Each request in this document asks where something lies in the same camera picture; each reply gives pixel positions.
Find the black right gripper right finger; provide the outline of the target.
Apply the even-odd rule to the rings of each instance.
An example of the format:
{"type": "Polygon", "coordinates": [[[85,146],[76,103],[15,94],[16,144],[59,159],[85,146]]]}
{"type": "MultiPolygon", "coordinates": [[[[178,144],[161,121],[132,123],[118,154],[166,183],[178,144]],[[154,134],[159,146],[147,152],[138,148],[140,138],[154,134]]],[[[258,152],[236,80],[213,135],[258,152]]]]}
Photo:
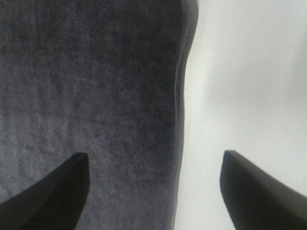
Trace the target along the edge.
{"type": "Polygon", "coordinates": [[[307,198],[234,150],[224,152],[220,190],[237,230],[307,228],[307,198]]]}

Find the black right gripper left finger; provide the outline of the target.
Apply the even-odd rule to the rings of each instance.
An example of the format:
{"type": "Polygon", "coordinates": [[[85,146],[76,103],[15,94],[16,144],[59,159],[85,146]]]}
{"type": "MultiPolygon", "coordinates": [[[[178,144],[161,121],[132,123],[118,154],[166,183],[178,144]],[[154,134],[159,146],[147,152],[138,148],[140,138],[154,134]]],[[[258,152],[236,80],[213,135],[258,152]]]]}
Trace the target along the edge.
{"type": "Polygon", "coordinates": [[[0,205],[2,230],[73,230],[90,185],[88,154],[76,153],[0,205]]]}

